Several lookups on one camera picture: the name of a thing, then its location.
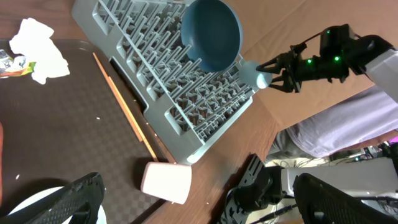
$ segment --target black plastic mount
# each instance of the black plastic mount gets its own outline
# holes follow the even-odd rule
[[[253,154],[240,183],[229,191],[218,223],[245,224],[251,212],[279,203],[285,196],[280,181],[282,169],[265,167]]]
[[[104,183],[99,173],[90,173],[49,196],[0,219],[0,224],[95,224],[104,199]]]
[[[296,177],[294,195],[305,224],[398,223],[310,174]]]

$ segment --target cardboard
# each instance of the cardboard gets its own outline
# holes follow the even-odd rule
[[[396,0],[225,0],[239,16],[244,31],[241,54],[259,63],[289,50],[330,26],[349,24],[359,35],[376,34],[398,44]],[[303,58],[319,54],[319,38],[307,43]],[[300,122],[374,85],[365,75],[347,81],[303,82],[301,93],[266,88],[254,97],[263,103],[281,129]]]

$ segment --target blue bowl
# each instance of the blue bowl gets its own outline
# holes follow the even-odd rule
[[[183,45],[191,45],[190,60],[202,59],[199,68],[219,72],[228,68],[242,48],[242,25],[236,13],[219,0],[196,0],[182,18]]]

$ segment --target gray fabric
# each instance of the gray fabric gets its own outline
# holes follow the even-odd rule
[[[286,129],[277,133],[266,157],[266,162],[274,159],[313,158],[294,144]]]
[[[321,158],[397,128],[398,104],[374,86],[287,128],[287,132],[301,150]]]

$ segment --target white cup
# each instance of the white cup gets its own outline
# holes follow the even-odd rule
[[[272,83],[272,74],[257,71],[257,66],[255,61],[244,62],[239,68],[239,79],[252,87],[267,88]]]
[[[191,187],[192,169],[188,165],[149,162],[141,191],[164,200],[184,204]]]

